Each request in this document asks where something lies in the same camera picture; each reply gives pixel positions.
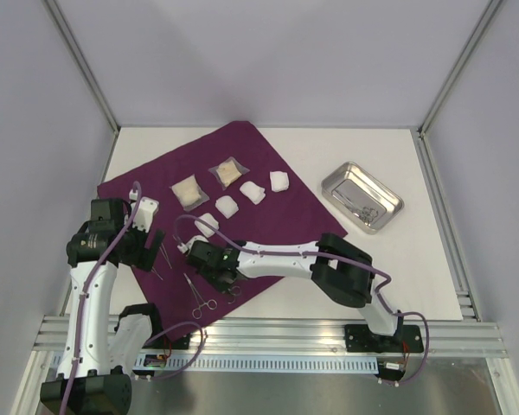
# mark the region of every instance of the white table surface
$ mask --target white table surface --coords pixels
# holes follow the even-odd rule
[[[106,180],[214,129],[123,128]],[[462,319],[410,131],[312,128],[260,131],[348,231],[346,240],[369,253],[375,267],[393,276],[393,283],[384,293],[395,308],[420,311],[431,320]],[[375,235],[364,233],[321,196],[321,181],[348,161],[358,163],[405,202],[403,211]],[[113,287],[111,313],[118,314],[126,305],[143,302],[144,295],[132,271],[122,266]],[[361,318],[356,310],[330,301],[311,281],[296,278],[284,278],[229,316]]]

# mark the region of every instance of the white sponge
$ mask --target white sponge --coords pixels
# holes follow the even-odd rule
[[[269,173],[271,178],[271,190],[273,192],[282,192],[287,190],[289,186],[288,174],[284,171],[272,171]]]
[[[200,219],[202,219],[204,222],[207,222],[209,225],[211,225],[215,229],[219,229],[219,222],[217,220],[215,220],[215,218],[212,216],[212,214],[203,214],[202,216],[200,216]],[[210,236],[212,236],[215,233],[214,231],[212,231],[211,229],[209,229],[202,223],[198,222],[197,220],[195,220],[194,224],[200,230],[200,232],[203,233],[203,235],[206,238],[209,238]]]
[[[254,182],[246,182],[240,186],[242,194],[250,199],[254,205],[259,204],[266,197],[266,190]]]
[[[217,199],[217,201],[215,201],[215,207],[227,219],[239,211],[239,205],[236,204],[236,201],[234,201],[231,196],[223,196]]]

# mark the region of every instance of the aluminum frame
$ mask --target aluminum frame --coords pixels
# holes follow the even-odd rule
[[[420,132],[411,131],[417,156],[419,158],[421,171],[425,178],[426,188],[432,204],[434,217],[439,227],[440,238],[444,247],[448,266],[452,274],[456,293],[458,294],[459,306],[464,318],[474,318],[482,321],[477,308],[477,295],[473,292],[474,284],[465,265],[465,258],[457,232],[452,224],[449,208],[445,202],[436,166],[431,156],[429,143],[420,135]]]
[[[118,316],[110,316],[108,336],[114,335]],[[399,354],[346,352],[344,324],[363,320],[224,318],[206,327],[204,354],[256,354],[293,356],[368,356]],[[46,316],[35,340],[34,351],[62,351],[69,318]],[[406,321],[407,325],[420,322]],[[493,322],[429,322],[430,354],[433,357],[508,357],[497,324]],[[200,336],[190,338],[196,349]]]
[[[10,415],[32,415],[40,401],[41,383],[46,380],[53,352],[31,352],[25,373],[17,389]]]
[[[486,9],[479,18],[477,25],[467,40],[467,43],[459,54],[458,59],[454,63],[452,70],[446,77],[444,85],[440,88],[436,99],[432,103],[427,115],[425,115],[425,119],[420,127],[420,135],[422,137],[425,137],[425,135],[431,130],[435,119],[439,115],[440,110],[444,106],[447,98],[450,96],[453,87],[458,83],[461,73],[464,71],[465,67],[471,60],[471,57],[475,53],[475,50],[477,50],[479,43],[482,41],[490,25],[492,22],[494,22],[494,19],[502,8],[504,2],[505,0],[490,0],[488,2]]]
[[[486,359],[500,409],[504,415],[519,415],[519,385],[509,359]]]
[[[48,15],[55,27],[58,29],[58,33],[67,47],[67,51],[73,58],[75,65],[86,82],[86,86],[88,86],[90,93],[96,100],[96,104],[98,104],[100,111],[106,118],[113,133],[117,136],[120,128],[119,124],[113,115],[112,109],[107,103],[106,96],[100,89],[98,81],[94,77],[92,69],[87,63],[85,55],[83,55],[82,50],[79,47],[79,43],[77,43],[77,40],[75,39],[75,35],[71,30],[63,11],[61,11],[60,5],[56,0],[42,0],[42,4],[48,12]]]

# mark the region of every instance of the surgical scissors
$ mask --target surgical scissors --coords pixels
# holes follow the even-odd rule
[[[215,310],[217,308],[217,302],[213,298],[208,301],[204,300],[203,297],[200,295],[200,292],[198,292],[194,284],[192,284],[192,281],[190,280],[186,272],[184,272],[183,275],[187,280],[187,283],[189,283],[190,289],[192,290],[192,294],[194,294],[194,298],[198,303],[198,307],[192,310],[192,316],[196,320],[200,320],[202,318],[202,307],[208,307],[210,310]]]

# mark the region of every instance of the robotic arm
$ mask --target robotic arm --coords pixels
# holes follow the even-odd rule
[[[324,233],[319,241],[297,246],[266,246],[253,242],[240,242],[239,245],[254,252],[273,252],[273,255],[251,254],[197,240],[187,262],[220,292],[229,291],[233,283],[242,279],[266,276],[309,279],[334,302],[358,309],[371,333],[390,337],[396,334],[399,318],[390,315],[374,295],[373,273],[337,260],[332,264],[327,258],[285,256],[285,252],[326,252],[365,265],[372,264],[367,253],[344,239]]]
[[[130,193],[135,201],[137,195]],[[86,301],[80,308],[80,295],[91,270],[125,225],[135,208],[122,199],[98,199],[91,203],[91,218],[67,244],[67,262],[71,265],[72,308],[67,342],[56,380],[41,387],[41,402],[59,414],[69,378],[73,387],[67,413],[126,414],[131,405],[131,379],[140,349],[151,336],[162,331],[154,304],[126,307],[119,316],[116,335],[108,344],[110,298],[119,264],[150,271],[164,233],[156,231],[150,248],[145,248],[158,202],[143,197],[133,223],[124,233],[106,261],[98,268],[86,289]],[[80,330],[80,350],[75,358],[75,333]]]
[[[131,192],[130,198],[135,201],[136,195]],[[133,305],[125,308],[119,316],[112,342],[108,344],[107,340],[110,298],[119,264],[150,271],[162,244],[164,234],[157,231],[150,248],[145,248],[152,219],[158,210],[158,202],[152,199],[142,198],[132,227],[99,267],[92,284],[86,289],[86,301],[82,308],[79,307],[79,298],[83,295],[90,271],[125,224],[125,208],[130,214],[134,203],[130,205],[121,199],[92,201],[90,220],[67,244],[74,299],[67,342],[56,380],[42,384],[41,388],[41,402],[53,414],[60,413],[68,379],[72,377],[73,362],[77,360],[74,353],[77,329],[80,330],[79,362],[75,365],[67,413],[92,415],[125,415],[129,411],[129,373],[141,347],[149,338],[163,331],[154,304]],[[371,266],[372,258],[364,251],[332,233],[324,233],[319,241],[299,246],[237,244],[247,252],[195,240],[188,252],[187,263],[220,292],[229,292],[233,284],[242,279],[265,276],[310,279],[336,303],[359,309],[362,313],[368,327],[363,330],[367,332],[367,338],[361,345],[362,351],[380,353],[402,347],[402,331],[406,327],[401,317],[385,310],[379,299],[381,293],[374,293],[375,274],[337,259],[296,254],[323,252]]]

